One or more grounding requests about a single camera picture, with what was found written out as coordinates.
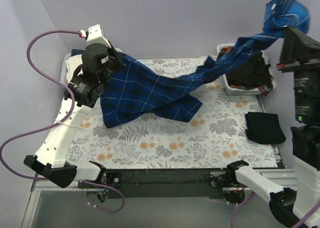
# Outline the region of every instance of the floral tablecloth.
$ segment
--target floral tablecloth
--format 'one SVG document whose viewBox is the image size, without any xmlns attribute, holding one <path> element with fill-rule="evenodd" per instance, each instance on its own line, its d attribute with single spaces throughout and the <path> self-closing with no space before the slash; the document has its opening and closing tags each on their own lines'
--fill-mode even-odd
<svg viewBox="0 0 320 228">
<path fill-rule="evenodd" d="M 144 59 L 154 72 L 177 77 L 193 72 L 204 58 Z M 107 169 L 212 168 L 243 159 L 254 167 L 276 167 L 270 145 L 249 141 L 245 113 L 261 112 L 256 96 L 227 96 L 223 79 L 191 93 L 203 106 L 189 123 L 147 113 L 107 129 L 98 101 L 68 153 L 71 161 L 94 160 Z"/>
</svg>

